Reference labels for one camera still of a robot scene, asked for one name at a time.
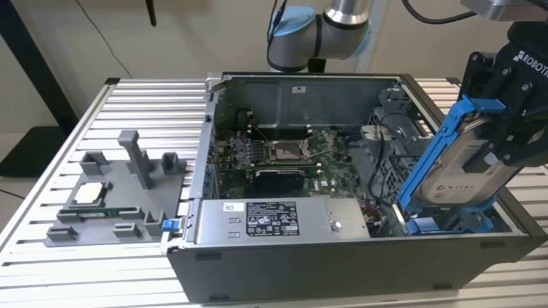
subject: blue latch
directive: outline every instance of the blue latch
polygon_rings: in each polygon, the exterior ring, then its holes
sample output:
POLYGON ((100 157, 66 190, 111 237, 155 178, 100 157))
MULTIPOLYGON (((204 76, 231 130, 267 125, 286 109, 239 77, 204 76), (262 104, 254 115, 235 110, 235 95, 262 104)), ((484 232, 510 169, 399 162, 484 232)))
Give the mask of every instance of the blue latch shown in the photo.
POLYGON ((167 219, 162 223, 163 232, 176 232, 179 231, 179 219, 167 219))

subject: aluminum extrusion table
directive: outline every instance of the aluminum extrusion table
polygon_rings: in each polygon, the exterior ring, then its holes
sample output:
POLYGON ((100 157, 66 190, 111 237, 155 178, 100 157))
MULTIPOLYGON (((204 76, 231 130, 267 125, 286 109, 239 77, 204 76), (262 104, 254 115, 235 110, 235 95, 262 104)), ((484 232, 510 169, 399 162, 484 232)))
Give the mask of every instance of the aluminum extrusion table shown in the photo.
MULTIPOLYGON (((447 113, 459 86, 446 79, 418 82, 447 113)), ((139 130, 139 145, 151 158, 172 151, 188 160, 180 202, 186 212, 204 92, 204 80, 122 80, 103 87, 0 234, 0 307, 200 307, 188 303, 159 243, 47 248, 42 240, 83 172, 78 162, 84 152, 102 150, 110 160, 128 159, 116 141, 123 129, 139 130)), ((548 231, 548 168, 526 168, 507 187, 548 231)), ((548 307, 548 245, 520 262, 492 266, 460 291, 231 307, 350 306, 548 307)))

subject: green circuit board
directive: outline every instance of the green circuit board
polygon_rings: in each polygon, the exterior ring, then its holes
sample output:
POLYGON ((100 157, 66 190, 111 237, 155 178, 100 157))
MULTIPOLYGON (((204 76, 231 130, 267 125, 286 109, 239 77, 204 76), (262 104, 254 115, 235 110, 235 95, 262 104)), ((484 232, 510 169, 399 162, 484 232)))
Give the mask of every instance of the green circuit board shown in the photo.
POLYGON ((296 170, 306 175, 303 188, 279 197, 330 195, 364 200, 344 138, 334 131, 314 130, 307 139, 268 142, 235 135, 220 148, 218 144, 222 198, 248 198, 258 171, 296 170))

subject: wall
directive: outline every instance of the wall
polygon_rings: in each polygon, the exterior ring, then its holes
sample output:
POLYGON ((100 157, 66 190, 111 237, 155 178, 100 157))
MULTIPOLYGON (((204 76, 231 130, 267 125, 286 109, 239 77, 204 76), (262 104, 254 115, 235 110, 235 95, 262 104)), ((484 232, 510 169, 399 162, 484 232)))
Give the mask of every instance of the wall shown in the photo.
POLYGON ((56 121, 0 37, 0 133, 23 133, 40 125, 56 121))
MULTIPOLYGON (((459 0, 412 0, 411 4, 430 18, 466 11, 459 0)), ((496 52, 507 43, 510 22, 475 16, 448 25, 428 25, 411 16, 399 0, 375 0, 375 6, 386 15, 375 25, 376 44, 358 65, 359 71, 462 78, 468 55, 474 51, 496 52)))
MULTIPOLYGON (((267 25, 274 1, 80 0, 135 78, 203 78, 208 71, 268 71, 267 25)), ((330 0, 291 0, 318 11, 330 0)), ((83 112, 108 77, 127 77, 74 0, 15 0, 68 99, 83 112)), ((354 72, 356 61, 330 61, 354 72)))

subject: gray fixture post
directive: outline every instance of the gray fixture post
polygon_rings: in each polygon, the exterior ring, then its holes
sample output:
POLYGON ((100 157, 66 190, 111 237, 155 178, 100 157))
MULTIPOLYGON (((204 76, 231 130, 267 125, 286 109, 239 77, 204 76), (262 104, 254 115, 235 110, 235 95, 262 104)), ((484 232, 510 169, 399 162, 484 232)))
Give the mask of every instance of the gray fixture post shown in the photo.
POLYGON ((123 130, 119 136, 119 144, 128 151, 130 161, 134 164, 131 171, 136 173, 143 189, 151 189, 155 183, 150 176, 150 162, 140 151, 138 139, 139 133, 136 130, 123 130))

